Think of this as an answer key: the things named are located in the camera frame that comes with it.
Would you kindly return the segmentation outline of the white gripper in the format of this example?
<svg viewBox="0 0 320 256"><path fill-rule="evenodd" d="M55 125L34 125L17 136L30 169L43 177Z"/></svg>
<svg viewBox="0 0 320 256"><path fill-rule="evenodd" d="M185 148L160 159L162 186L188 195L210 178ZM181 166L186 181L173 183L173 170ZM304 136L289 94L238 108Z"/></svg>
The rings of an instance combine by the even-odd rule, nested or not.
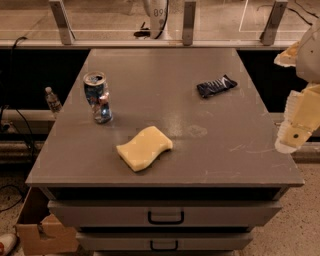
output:
<svg viewBox="0 0 320 256"><path fill-rule="evenodd" d="M292 90L287 98L275 148L291 154L300 149L320 127L320 20L274 59L282 67L295 67L297 76L309 82L301 92Z"/></svg>

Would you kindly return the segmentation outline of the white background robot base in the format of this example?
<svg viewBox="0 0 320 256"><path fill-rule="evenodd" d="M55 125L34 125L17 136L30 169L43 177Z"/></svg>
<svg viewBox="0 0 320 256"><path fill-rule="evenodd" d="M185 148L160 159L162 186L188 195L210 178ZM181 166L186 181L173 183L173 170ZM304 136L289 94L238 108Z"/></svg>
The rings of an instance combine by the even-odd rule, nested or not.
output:
<svg viewBox="0 0 320 256"><path fill-rule="evenodd" d="M136 38L149 37L155 40L168 40L167 31L169 0L143 0L144 10L150 18L150 27L141 26L134 33Z"/></svg>

